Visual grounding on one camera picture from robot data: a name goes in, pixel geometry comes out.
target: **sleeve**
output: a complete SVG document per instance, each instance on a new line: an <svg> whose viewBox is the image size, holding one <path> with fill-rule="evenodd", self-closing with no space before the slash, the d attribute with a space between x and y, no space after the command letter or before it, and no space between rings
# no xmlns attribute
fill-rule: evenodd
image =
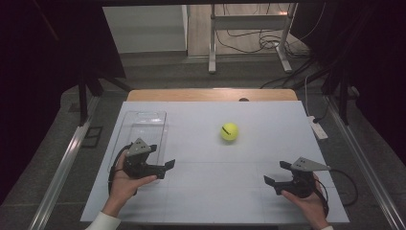
<svg viewBox="0 0 406 230"><path fill-rule="evenodd" d="M110 217L109 215L99 212L96 219L86 228L86 230L116 230L121 220Z"/></svg>

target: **transparent container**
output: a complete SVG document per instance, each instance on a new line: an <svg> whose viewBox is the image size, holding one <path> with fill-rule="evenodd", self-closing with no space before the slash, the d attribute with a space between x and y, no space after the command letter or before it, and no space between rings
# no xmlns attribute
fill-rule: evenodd
<svg viewBox="0 0 406 230"><path fill-rule="evenodd" d="M165 144L167 141L167 112L128 111L124 115L119 135L110 159L110 167L123 147L141 138L147 145L156 145L156 151L149 154L147 164L164 165Z"/></svg>

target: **white wall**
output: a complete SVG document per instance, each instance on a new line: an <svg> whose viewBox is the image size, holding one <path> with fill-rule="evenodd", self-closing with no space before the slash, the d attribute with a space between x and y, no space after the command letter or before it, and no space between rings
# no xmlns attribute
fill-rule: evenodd
<svg viewBox="0 0 406 230"><path fill-rule="evenodd" d="M182 6L103 8L120 54L186 51L185 9Z"/></svg>

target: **hand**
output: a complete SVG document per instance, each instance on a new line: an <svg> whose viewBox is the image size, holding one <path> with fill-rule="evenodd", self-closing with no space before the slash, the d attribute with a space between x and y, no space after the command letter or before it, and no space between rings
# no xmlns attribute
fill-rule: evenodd
<svg viewBox="0 0 406 230"><path fill-rule="evenodd" d="M145 184L156 180L156 175L146 176L141 179L132 179L123 171L125 152L119 158L116 173L111 186L110 197L101 210L106 215L116 218L125 203L132 198L135 191Z"/></svg>
<svg viewBox="0 0 406 230"><path fill-rule="evenodd" d="M313 175L316 180L319 180L319 177L316 174ZM319 182L316 182L316 188L320 193L322 192ZM322 200L320 200L315 193L312 193L306 198L298 198L287 191L282 191L282 195L302 210L302 213L314 230L323 229L329 226L323 209Z"/></svg>

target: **yellow tennis ball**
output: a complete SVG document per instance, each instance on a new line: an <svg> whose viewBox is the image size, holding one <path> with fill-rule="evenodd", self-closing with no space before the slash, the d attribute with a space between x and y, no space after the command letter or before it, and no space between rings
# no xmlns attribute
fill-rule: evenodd
<svg viewBox="0 0 406 230"><path fill-rule="evenodd" d="M238 126L234 123L226 123L221 127L221 137L227 141L234 141L238 136Z"/></svg>

